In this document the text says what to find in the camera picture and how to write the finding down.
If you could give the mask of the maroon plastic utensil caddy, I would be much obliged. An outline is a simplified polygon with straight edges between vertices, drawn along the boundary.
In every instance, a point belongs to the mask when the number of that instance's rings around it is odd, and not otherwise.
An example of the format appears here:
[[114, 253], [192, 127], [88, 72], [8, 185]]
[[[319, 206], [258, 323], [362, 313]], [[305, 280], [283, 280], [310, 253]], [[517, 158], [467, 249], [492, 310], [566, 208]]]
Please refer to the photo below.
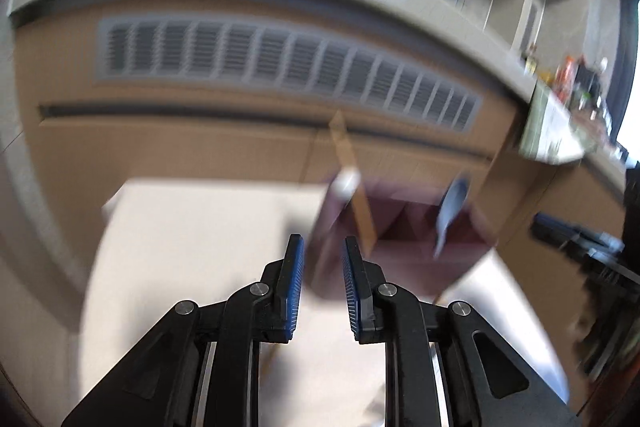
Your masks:
[[[467, 202], [447, 228], [444, 247], [436, 251], [441, 188], [375, 180], [364, 184], [364, 191], [378, 234], [368, 259], [382, 268], [387, 280], [419, 297], [446, 291], [497, 243], [480, 210]], [[318, 297], [345, 297], [345, 239], [358, 235], [352, 205], [333, 181], [306, 245], [304, 282]]]

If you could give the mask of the blue plastic spoon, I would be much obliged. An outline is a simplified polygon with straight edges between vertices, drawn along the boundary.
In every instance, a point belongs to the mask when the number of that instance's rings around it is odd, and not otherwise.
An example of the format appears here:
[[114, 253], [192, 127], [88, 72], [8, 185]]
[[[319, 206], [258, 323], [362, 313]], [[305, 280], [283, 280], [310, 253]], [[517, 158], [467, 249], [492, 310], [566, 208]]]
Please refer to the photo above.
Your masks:
[[435, 248], [433, 258], [437, 259], [446, 244], [447, 231], [462, 210], [469, 195], [470, 180], [466, 176], [458, 176], [452, 181], [442, 196], [435, 221]]

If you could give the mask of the grey ventilation grille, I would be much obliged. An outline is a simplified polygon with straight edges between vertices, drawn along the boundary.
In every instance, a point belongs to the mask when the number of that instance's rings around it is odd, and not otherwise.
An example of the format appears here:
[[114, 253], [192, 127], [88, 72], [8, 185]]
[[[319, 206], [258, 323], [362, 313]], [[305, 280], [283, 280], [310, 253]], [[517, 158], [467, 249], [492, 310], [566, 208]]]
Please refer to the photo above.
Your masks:
[[168, 13], [105, 17], [96, 71], [106, 81], [161, 79], [346, 103], [454, 132], [469, 131], [482, 96], [397, 54], [263, 17]]

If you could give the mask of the green checked cloth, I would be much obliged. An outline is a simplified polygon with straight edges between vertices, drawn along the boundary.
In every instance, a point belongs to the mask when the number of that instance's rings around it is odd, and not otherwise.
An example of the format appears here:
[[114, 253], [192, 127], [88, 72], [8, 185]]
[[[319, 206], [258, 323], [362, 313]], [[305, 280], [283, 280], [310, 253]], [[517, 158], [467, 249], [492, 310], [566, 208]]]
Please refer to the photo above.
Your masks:
[[545, 84], [536, 84], [518, 153], [541, 164], [559, 166], [580, 161], [596, 149], [596, 142]]

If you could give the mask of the wooden chopstick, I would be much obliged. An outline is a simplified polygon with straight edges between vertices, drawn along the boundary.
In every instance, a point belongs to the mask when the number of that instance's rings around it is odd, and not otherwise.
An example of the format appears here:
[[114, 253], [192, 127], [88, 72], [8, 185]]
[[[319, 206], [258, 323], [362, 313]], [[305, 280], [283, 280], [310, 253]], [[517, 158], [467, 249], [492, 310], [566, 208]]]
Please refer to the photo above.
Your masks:
[[357, 165], [357, 157], [349, 140], [346, 122], [339, 110], [330, 120], [329, 130], [338, 165], [340, 165], [340, 172], [333, 182], [334, 190], [344, 202], [352, 206], [360, 237], [361, 252], [364, 259], [369, 259], [378, 239], [378, 233], [375, 231], [371, 208]]

